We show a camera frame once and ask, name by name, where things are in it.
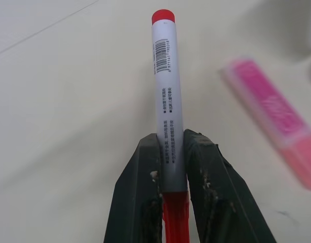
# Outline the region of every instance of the white marker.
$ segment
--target white marker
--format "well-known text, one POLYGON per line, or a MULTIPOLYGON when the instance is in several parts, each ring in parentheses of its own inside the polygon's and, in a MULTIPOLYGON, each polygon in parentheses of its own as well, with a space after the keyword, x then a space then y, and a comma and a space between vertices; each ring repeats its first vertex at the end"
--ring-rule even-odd
POLYGON ((175 16, 152 16, 153 67, 157 81, 157 136, 162 153, 162 191, 187 191, 175 16))

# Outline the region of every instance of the pink object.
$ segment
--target pink object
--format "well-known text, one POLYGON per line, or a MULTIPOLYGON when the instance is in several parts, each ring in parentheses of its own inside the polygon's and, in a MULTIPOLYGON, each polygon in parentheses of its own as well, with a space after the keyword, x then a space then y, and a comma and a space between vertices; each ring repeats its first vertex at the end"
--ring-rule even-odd
POLYGON ((297 177, 311 189, 311 129, 253 60, 231 63, 223 76, 297 177))

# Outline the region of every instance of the barcode label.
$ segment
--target barcode label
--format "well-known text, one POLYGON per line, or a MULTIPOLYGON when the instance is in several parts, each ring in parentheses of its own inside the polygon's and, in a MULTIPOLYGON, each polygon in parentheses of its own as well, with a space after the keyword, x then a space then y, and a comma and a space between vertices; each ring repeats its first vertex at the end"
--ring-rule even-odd
POLYGON ((160 39, 155 42, 155 67, 156 73, 170 70, 169 41, 168 39, 160 39))

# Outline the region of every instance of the white table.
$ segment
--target white table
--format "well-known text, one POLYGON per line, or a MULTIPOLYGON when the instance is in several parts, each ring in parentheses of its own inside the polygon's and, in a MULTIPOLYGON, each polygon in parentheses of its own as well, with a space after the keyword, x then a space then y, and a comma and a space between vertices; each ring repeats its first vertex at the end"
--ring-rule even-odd
POLYGON ((254 57, 311 125, 311 55, 301 32, 308 0, 60 0, 28 19, 14 17, 40 4, 8 4, 0 243, 103 241, 115 182, 139 140, 156 131, 151 16, 160 8, 176 15, 185 128, 220 145, 277 242, 311 243, 311 191, 218 75, 227 61, 254 57))

